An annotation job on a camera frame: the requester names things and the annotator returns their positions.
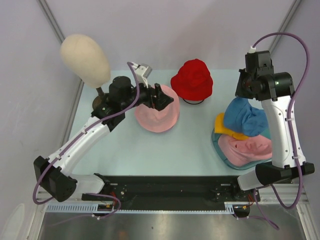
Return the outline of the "pink bucket hat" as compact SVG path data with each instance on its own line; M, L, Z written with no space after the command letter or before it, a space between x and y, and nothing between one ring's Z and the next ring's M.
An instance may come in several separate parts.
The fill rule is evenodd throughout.
M164 110L148 108L144 104L136 107L134 115L140 126L153 133L162 133L171 129L180 115L180 101L177 93L167 85L161 84L162 91L174 101Z

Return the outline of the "blue hat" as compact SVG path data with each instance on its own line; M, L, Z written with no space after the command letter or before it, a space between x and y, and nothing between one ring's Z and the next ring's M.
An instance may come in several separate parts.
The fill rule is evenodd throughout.
M255 137L268 128L264 110L253 107L247 98L234 98L224 112L223 125L237 133Z

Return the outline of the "red bucket hat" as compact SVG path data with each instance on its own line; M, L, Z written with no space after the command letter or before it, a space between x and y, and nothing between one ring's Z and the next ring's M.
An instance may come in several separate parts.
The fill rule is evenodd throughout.
M206 64L196 58L186 61L170 84L180 98L202 101L212 95L214 81Z

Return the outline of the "yellow hat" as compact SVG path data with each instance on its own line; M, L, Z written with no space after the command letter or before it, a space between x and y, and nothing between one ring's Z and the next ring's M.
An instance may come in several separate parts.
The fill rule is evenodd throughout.
M214 122L214 133L215 134L224 134L230 137L235 138L236 140L247 140L249 137L244 135L243 133L235 132L224 125L224 113L219 113L215 118Z

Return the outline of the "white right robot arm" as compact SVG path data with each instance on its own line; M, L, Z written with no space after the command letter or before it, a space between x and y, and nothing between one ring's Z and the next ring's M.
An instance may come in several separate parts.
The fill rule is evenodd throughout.
M295 93L292 76L275 73L270 52L255 48L245 55L245 68L239 72L235 95L261 103L272 142L271 161L257 164L230 188L231 196L242 201L249 190L312 174L315 167L306 161L300 147L294 106L290 104Z

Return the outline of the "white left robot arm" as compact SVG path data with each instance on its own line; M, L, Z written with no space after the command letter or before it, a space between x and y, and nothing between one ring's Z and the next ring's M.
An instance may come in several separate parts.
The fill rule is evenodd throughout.
M34 203L40 204L37 200L40 187L58 202L69 199L79 183L71 177L73 169L91 147L125 119L126 111L144 105L160 112L173 102L174 98L166 94L158 83L145 86L137 82L133 86L126 76L114 78L109 85L109 92L102 97L82 129L47 158L38 156L34 160L37 180L32 194Z

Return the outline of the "teal plastic basket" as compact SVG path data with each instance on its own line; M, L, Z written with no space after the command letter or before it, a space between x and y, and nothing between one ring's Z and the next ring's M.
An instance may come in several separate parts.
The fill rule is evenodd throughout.
M218 156L221 158L221 160L230 168L232 169L235 169L235 170L240 170L240 171L243 171L243 170L247 170L247 169L250 169L250 168L253 168L255 167L256 165L258 164L261 164L261 163L264 163L264 162L267 162L269 160L266 160L266 161L259 161L258 163L252 163L251 165L249 166L245 166L245 167L235 167L235 166L231 166L230 163L227 163L226 162L226 159L224 158L224 155L222 154L220 148L218 147L218 139L219 137L223 135L223 134L219 134L219 133L212 133L211 134L211 141L212 141L212 144L213 144L213 147L215 149L215 151L217 152ZM260 135L268 138L268 139L271 139L271 135L270 135L270 131L269 129L266 129L264 130Z

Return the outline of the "brown wooden stand base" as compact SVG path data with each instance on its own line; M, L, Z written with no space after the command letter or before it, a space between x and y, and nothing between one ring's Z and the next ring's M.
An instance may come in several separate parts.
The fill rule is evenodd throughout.
M102 87L96 88L98 96L92 102L92 109L95 110L99 105L106 104L108 102L108 93L104 92Z

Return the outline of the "beige mannequin head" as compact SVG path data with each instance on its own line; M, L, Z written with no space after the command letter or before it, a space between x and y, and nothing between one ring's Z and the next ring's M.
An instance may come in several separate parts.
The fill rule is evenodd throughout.
M100 88L111 79L111 69L100 45L83 34L67 36L60 47L63 63L93 89Z

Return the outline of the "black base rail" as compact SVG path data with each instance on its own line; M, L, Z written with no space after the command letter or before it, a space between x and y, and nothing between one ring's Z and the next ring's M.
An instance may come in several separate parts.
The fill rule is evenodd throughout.
M105 201L106 195L120 200L129 211L217 211L225 202L247 204L261 199L260 193L241 190L237 176L106 176L98 196L83 194L83 201Z

